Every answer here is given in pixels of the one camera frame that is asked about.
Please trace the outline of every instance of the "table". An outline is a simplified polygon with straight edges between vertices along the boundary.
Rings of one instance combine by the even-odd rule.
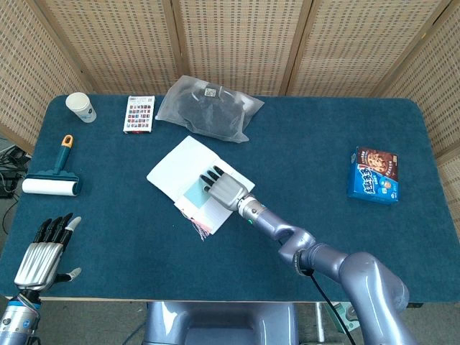
[[[23,194],[0,259],[0,293],[13,284],[25,249],[48,217],[83,217],[60,271],[83,269],[50,298],[316,301],[310,280],[286,267],[271,241],[237,214],[205,241],[146,176],[185,128],[156,121],[151,134],[124,134],[127,96],[90,95],[83,123],[49,105],[29,168],[50,169],[65,134],[75,138],[65,169],[83,180],[76,198]],[[235,144],[192,134],[256,183],[253,193],[292,224],[343,252],[378,257],[413,302],[460,299],[460,250],[419,108],[407,99],[260,97],[265,105]],[[158,96],[155,111],[162,97]],[[399,154],[400,201],[347,198],[350,154],[367,146]],[[332,300],[341,288],[318,279]]]

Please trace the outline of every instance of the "robotic arm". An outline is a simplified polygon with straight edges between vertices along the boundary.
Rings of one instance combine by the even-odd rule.
[[[1,317],[0,345],[32,345],[40,339],[35,336],[40,322],[40,293],[56,282],[68,282],[76,278],[81,268],[66,274],[57,274],[60,258],[68,245],[81,217],[72,214],[52,221],[46,220],[38,229],[34,241],[22,258],[14,284],[20,290],[13,297]]]
[[[366,252],[344,254],[317,242],[305,229],[290,225],[262,205],[232,176],[218,167],[202,175],[205,192],[273,240],[287,238],[278,253],[299,274],[315,270],[342,286],[354,306],[366,345],[415,345],[400,319],[409,301],[402,280]]]

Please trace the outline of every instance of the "white sticker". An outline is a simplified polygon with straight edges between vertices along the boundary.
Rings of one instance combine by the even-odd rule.
[[[205,88],[204,89],[204,96],[216,97],[216,89],[215,88]]]

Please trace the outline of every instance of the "blue snack box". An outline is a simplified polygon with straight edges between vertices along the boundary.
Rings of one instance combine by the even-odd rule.
[[[376,203],[396,203],[399,198],[397,155],[357,147],[351,155],[348,196]]]

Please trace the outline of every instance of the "white paper cup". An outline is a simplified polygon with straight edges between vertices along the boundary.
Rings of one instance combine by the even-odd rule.
[[[65,105],[83,122],[90,123],[96,120],[96,112],[83,92],[75,92],[67,96]]]

